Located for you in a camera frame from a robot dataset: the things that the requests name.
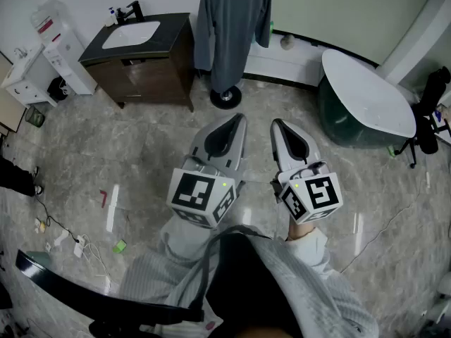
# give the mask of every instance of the round black base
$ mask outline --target round black base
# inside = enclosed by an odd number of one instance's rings
[[[222,97],[222,94],[219,94],[215,92],[214,90],[210,91],[210,100],[211,103],[219,108],[219,109],[233,109],[234,107],[238,106],[241,102],[241,91],[237,87],[231,87],[229,90],[227,90],[232,96],[225,100]]]

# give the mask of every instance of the gray marble floor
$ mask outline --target gray marble floor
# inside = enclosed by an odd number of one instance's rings
[[[235,222],[250,221],[263,232],[286,235],[288,217],[279,210],[269,181],[276,173],[269,127],[274,118],[299,125],[317,141],[323,157],[338,174],[345,205],[319,227],[328,235],[332,264],[345,270],[365,306],[377,317],[382,337],[395,331],[406,337],[421,324],[441,277],[448,271],[451,240],[451,150],[440,143],[433,156],[419,153],[391,158],[386,149],[346,149],[322,132],[315,96],[276,84],[243,80],[243,101],[234,111],[246,114],[249,129],[245,179],[241,196],[228,213]],[[174,167],[180,166],[196,132],[229,114],[209,102],[206,85],[196,80],[194,113],[177,106],[128,104],[119,109],[100,89],[94,96],[72,96],[57,108],[38,105],[47,119],[41,128],[22,122],[6,139],[2,154],[21,168],[42,168],[42,196],[51,214],[76,234],[87,234],[100,249],[117,290],[131,260],[155,245],[171,213],[165,205]],[[426,186],[426,171],[431,186]],[[106,214],[112,191],[118,198],[112,232]],[[106,206],[101,207],[108,192]],[[86,317],[36,288],[14,268],[18,249],[42,251],[61,228],[52,224],[36,234],[35,218],[44,210],[34,200],[0,188],[0,248],[5,251],[0,280],[8,287],[17,319],[39,322],[57,337],[88,337]],[[122,254],[112,252],[120,240]],[[73,280],[104,290],[103,268],[73,254],[65,239],[51,250],[53,269]]]

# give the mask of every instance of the person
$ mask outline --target person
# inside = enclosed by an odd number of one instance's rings
[[[188,308],[202,290],[204,320],[156,325],[160,337],[361,337],[378,325],[345,277],[329,264],[327,237],[311,223],[290,219],[288,238],[269,239],[239,225],[225,232],[173,216],[156,251],[125,272],[122,297]]]
[[[17,193],[28,196],[39,196],[44,192],[44,188],[35,185],[38,174],[39,167],[36,167],[33,173],[30,173],[0,156],[0,187],[12,189]]]

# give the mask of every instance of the garment stand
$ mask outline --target garment stand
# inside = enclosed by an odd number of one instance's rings
[[[233,86],[224,91],[224,93],[219,94],[213,89],[210,91],[211,103],[219,109],[233,109],[237,107],[241,102],[241,90],[236,86]]]

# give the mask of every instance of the faucet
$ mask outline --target faucet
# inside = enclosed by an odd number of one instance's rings
[[[19,57],[19,59],[25,58],[28,54],[26,51],[20,50],[19,48],[14,49],[14,54]]]
[[[135,0],[131,4],[127,5],[128,8],[130,8],[131,6],[132,6],[132,8],[127,13],[122,12],[121,8],[116,10],[118,12],[118,24],[119,25],[125,24],[125,19],[128,18],[133,13],[135,14],[137,22],[139,22],[139,23],[144,22],[144,16],[142,15],[141,6],[140,6],[140,3],[138,2],[138,0]]]

